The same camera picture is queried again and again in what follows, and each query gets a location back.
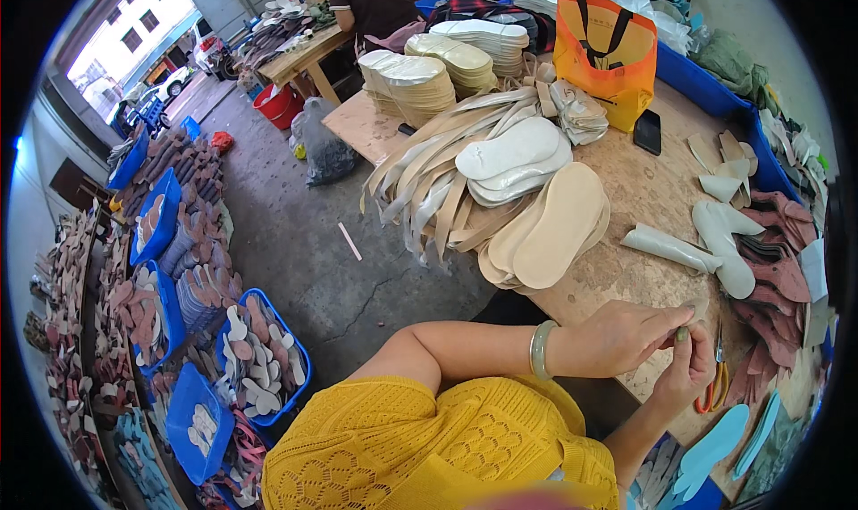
pink fabric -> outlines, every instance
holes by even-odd
[[[405,43],[411,38],[411,35],[423,33],[426,30],[426,22],[424,20],[415,20],[408,25],[402,26],[397,31],[391,33],[387,39],[379,39],[373,35],[364,35],[364,38],[369,42],[387,48],[391,52],[397,54],[405,53]]]

scissors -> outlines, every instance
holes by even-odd
[[[724,361],[721,321],[718,321],[718,342],[715,345],[715,362],[717,363],[715,379],[706,387],[706,403],[701,406],[700,397],[694,400],[694,409],[701,415],[720,408],[724,404],[724,399],[727,398],[727,390],[730,388],[730,374],[727,371],[727,362]]]

wooden table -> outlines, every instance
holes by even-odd
[[[575,161],[582,161],[599,174],[605,193],[611,200],[611,221],[605,237],[587,251],[552,288],[531,299],[552,319],[562,325],[585,320],[603,303],[612,299],[643,303],[654,307],[677,306],[697,296],[708,296],[710,329],[723,322],[724,356],[732,381],[736,367],[755,344],[755,333],[734,320],[732,312],[718,295],[714,275],[692,277],[686,269],[665,258],[620,246],[620,241],[635,224],[646,223],[683,240],[697,241],[692,223],[692,205],[704,194],[697,183],[703,174],[688,149],[686,139],[700,133],[712,150],[703,160],[719,162],[717,135],[727,126],[721,119],[707,115],[681,93],[656,80],[656,98],[649,109],[661,117],[661,155],[653,156],[635,146],[631,135],[610,128],[600,140],[573,149]],[[378,165],[395,151],[406,137],[397,131],[402,120],[376,114],[366,93],[360,92],[325,118],[324,123],[363,157]],[[475,204],[468,219],[478,228],[497,214]],[[657,351],[638,369],[616,377],[639,402],[652,394],[661,372],[670,364],[672,354]],[[803,417],[816,392],[820,351],[800,350],[790,378],[778,382],[783,405],[795,419]],[[775,380],[769,385],[774,389]],[[669,426],[670,433],[689,448],[715,425],[724,408],[699,415],[689,406]],[[719,462],[711,473],[723,493],[735,501],[745,475],[732,480],[732,468],[762,416],[760,405],[751,407],[751,421],[735,450]]]
[[[322,97],[333,102],[335,106],[340,105],[340,99],[336,96],[334,88],[331,87],[328,77],[324,75],[319,66],[319,60],[330,54],[343,43],[352,38],[352,34],[344,33],[340,26],[334,24],[327,29],[313,35],[313,38],[294,52],[284,53],[272,59],[259,68],[259,72],[274,82],[277,87],[282,88],[287,82],[296,81],[296,86],[305,98],[311,97],[311,93],[300,82],[299,75],[307,71],[316,84],[316,89]]]

jade bangle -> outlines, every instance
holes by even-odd
[[[530,340],[530,371],[537,378],[548,381],[551,375],[545,369],[545,345],[548,343],[548,333],[557,326],[554,320],[546,320],[536,326]]]

brown shirt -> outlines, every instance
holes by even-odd
[[[330,0],[331,11],[352,10],[359,34],[385,39],[417,20],[420,11],[413,0]]]

